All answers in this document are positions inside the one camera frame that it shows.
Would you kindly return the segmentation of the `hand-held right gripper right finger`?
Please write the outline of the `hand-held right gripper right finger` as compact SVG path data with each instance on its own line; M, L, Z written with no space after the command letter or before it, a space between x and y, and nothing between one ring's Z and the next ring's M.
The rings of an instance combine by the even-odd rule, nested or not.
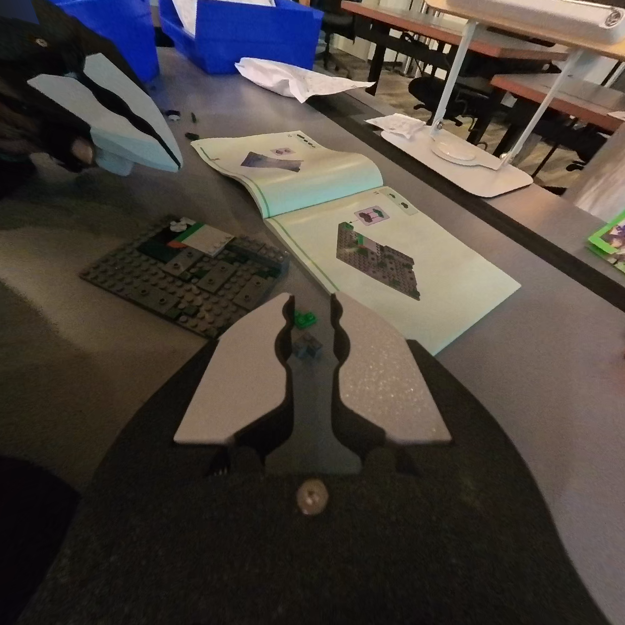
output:
M449 444L452 436L407 340L343 292L331 297L332 430L348 448Z

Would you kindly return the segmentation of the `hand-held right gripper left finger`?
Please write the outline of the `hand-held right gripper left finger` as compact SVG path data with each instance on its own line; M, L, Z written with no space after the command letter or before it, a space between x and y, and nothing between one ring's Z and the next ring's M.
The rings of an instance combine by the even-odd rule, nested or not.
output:
M294 297L281 293L235 322L219 338L174 434L180 445L223 445L287 399L287 356Z

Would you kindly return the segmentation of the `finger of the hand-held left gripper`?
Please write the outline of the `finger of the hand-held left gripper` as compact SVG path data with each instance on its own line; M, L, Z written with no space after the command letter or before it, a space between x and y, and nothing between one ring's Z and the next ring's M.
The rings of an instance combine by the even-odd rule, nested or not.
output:
M90 89L105 108L126 118L139 131L135 144L122 148L125 158L133 162L183 162L168 122L140 85L102 53L85 58L84 76L94 84Z
M155 131L139 129L127 117L106 108L77 79L41 74L27 83L87 124L98 167L119 176L128 176L135 164L168 172L182 167L179 155Z

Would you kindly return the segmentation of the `dark corner brick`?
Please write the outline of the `dark corner brick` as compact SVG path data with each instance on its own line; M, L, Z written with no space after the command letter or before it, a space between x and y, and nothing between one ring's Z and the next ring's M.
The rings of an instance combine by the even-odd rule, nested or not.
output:
M300 361L317 362L323 354L323 344L312 333L299 333L292 342L292 354Z

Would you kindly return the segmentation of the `brick instruction booklet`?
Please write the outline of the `brick instruction booklet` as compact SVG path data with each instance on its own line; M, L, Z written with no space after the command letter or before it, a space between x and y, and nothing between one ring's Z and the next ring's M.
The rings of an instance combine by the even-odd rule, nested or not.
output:
M192 141L241 183L327 293L343 292L437 354L520 284L396 190L373 160L303 131Z

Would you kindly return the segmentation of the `grey brick baseplate assembly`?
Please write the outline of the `grey brick baseplate assembly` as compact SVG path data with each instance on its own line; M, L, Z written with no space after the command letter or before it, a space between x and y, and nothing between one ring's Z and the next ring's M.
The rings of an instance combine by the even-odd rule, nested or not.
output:
M208 340L262 305L289 269L281 248L169 215L80 277Z

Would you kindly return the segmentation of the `grey desk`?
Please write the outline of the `grey desk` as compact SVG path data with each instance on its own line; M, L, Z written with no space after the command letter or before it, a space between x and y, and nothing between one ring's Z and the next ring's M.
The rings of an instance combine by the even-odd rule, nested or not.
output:
M379 131L366 123L402 110L364 90L328 96L325 102L317 110L324 110L342 129L554 268L589 289L624 289L624 274L587 248L587 237L600 226L595 217L536 184L493 199L470 196L381 139Z
M366 155L385 183L521 288L437 355L524 457L561 538L613 624L624 623L624 289L596 291L434 191L319 112L160 50L154 96L184 169L74 176L38 155L1 200L1 454L79 492L122 427L204 341L77 273L168 214L276 244L245 189L185 140L289 129ZM191 122L193 112L198 122Z

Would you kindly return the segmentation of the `person's left hand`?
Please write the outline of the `person's left hand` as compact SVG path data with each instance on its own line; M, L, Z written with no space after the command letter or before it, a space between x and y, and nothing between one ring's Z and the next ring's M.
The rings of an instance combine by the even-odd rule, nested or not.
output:
M97 165L95 146L81 136L70 140L69 154L72 160L83 168L93 168Z

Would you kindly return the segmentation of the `blue plastic bin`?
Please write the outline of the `blue plastic bin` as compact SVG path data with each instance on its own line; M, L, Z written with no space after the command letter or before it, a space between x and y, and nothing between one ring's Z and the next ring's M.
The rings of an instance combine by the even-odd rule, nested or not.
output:
M187 29L172 1L160 1L160 26L180 55L207 74L235 74L242 58L278 61L305 69L314 64L323 13L295 1L261 14L210 15Z
M149 1L53 1L84 26L112 41L137 77L152 82L160 73Z

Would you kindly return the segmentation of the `white paper sheet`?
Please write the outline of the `white paper sheet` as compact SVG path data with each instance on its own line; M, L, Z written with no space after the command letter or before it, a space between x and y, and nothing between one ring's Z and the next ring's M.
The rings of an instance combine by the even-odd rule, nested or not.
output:
M196 28L192 24L208 21L213 14L253 14L259 11L263 14L281 8L280 1L172 1L172 4L177 16L189 30Z

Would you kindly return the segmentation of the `crumpled white paper bag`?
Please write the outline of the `crumpled white paper bag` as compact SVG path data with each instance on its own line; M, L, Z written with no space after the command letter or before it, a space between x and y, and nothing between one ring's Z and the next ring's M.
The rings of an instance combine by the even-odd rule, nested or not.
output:
M313 96L327 96L348 90L367 89L375 82L354 81L330 76L299 66L258 58L242 58L235 63L237 72L262 89L305 103Z

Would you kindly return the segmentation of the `small white bag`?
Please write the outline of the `small white bag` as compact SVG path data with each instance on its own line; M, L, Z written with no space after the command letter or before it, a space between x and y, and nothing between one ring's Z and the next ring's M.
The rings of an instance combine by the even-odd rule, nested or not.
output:
M401 113L367 119L366 123L380 129L383 132L399 136L404 139L411 139L421 129L426 128L425 121L412 118Z

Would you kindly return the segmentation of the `green brick set box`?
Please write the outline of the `green brick set box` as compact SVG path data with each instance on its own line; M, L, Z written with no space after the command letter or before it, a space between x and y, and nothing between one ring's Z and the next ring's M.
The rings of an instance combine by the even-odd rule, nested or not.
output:
M624 274L624 211L590 235L587 248Z

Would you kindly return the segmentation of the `brown top table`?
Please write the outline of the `brown top table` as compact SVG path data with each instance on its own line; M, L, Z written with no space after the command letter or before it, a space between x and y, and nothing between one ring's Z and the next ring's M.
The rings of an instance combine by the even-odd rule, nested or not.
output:
M372 85L366 91L371 95L375 95L378 88L387 50L399 52L407 58L426 61L433 66L444 59L442 51L421 48L416 43L393 37L391 31L423 36L453 48L459 46L463 35L464 26L442 14L391 9L381 7L374 1L342 1L341 8L355 16L355 35L376 46L367 78L367 82ZM514 61L549 63L563 61L567 57L567 49L563 46L541 46L505 33L491 32L483 26L477 27L468 49L488 58Z
M541 103L558 74L497 74L490 80L494 88L518 99ZM624 93L593 82L567 77L551 99L551 109L602 131L613 133L624 123Z

